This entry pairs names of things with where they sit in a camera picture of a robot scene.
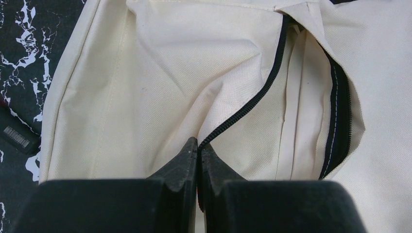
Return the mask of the pink black highlighter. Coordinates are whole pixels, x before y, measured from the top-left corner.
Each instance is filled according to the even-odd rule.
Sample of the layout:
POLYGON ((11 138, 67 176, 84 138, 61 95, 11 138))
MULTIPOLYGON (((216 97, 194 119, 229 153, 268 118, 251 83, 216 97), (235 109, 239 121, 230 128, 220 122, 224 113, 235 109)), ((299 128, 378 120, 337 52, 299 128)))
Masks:
POLYGON ((37 153, 40 146, 40 136, 3 106, 0 107, 0 137, 24 154, 37 153))

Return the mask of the cream canvas student bag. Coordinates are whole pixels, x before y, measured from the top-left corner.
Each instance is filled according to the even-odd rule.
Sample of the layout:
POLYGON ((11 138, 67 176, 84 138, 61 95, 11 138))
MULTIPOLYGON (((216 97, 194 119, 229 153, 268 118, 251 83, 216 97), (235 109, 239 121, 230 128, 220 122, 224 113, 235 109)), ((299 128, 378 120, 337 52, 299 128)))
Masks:
POLYGON ((412 230, 409 0, 88 0, 43 109, 39 181, 146 178, 190 137, 248 180, 340 183, 412 230))

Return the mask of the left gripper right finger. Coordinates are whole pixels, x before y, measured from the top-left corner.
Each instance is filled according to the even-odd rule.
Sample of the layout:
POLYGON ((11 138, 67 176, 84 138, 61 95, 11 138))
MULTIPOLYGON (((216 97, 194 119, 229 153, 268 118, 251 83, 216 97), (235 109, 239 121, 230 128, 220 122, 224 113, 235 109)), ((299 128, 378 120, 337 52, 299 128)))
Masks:
POLYGON ((363 233, 348 192, 328 181, 248 181, 211 145, 198 151, 207 233, 363 233))

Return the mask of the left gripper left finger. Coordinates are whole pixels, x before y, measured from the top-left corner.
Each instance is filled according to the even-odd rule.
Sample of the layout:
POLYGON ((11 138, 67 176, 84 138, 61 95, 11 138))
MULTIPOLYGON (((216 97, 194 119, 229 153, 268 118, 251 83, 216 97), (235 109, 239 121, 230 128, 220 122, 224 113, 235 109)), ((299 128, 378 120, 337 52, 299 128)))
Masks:
POLYGON ((145 179, 53 180, 30 196, 15 233, 192 233, 197 139, 145 179))

